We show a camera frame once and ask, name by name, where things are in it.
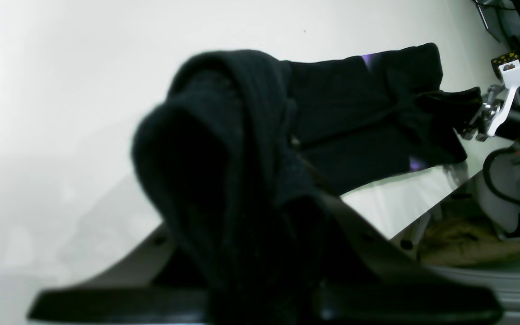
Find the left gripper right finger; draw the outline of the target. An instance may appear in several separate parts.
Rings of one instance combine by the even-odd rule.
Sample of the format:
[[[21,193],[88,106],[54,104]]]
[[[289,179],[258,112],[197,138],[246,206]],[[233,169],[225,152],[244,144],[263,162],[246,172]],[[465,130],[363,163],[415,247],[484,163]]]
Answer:
[[[494,292],[437,275],[407,257],[339,197],[322,193],[357,259],[374,278],[325,284],[312,294],[324,323],[497,323]]]

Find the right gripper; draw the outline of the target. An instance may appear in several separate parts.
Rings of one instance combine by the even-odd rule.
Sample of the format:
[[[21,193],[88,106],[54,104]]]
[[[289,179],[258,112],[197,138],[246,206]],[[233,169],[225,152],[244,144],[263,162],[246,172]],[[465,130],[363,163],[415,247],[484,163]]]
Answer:
[[[490,86],[484,94],[479,87],[465,91],[430,91],[420,94],[416,104],[431,113],[440,113],[440,139],[450,140],[456,134],[463,139],[484,142],[493,137],[520,142],[520,88],[509,108],[506,87]]]

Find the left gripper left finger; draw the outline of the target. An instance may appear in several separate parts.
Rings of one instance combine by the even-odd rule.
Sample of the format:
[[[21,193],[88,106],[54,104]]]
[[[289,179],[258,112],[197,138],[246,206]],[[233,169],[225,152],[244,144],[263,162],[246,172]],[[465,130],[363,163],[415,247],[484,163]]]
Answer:
[[[205,279],[166,224],[92,278],[42,290],[31,323],[210,323]]]

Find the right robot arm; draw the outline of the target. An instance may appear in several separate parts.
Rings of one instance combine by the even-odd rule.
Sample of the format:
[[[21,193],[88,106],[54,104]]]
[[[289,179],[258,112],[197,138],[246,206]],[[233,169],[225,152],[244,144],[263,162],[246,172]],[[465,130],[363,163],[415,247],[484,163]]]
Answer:
[[[504,86],[490,86],[484,94],[479,87],[466,91],[448,93],[431,91],[416,98],[416,103],[442,120],[464,140],[484,142],[498,137],[514,142],[510,147],[493,151],[483,163],[483,178],[489,190],[501,198],[520,207],[520,199],[500,191],[491,176],[491,167],[497,157],[520,153],[520,104],[500,98]]]

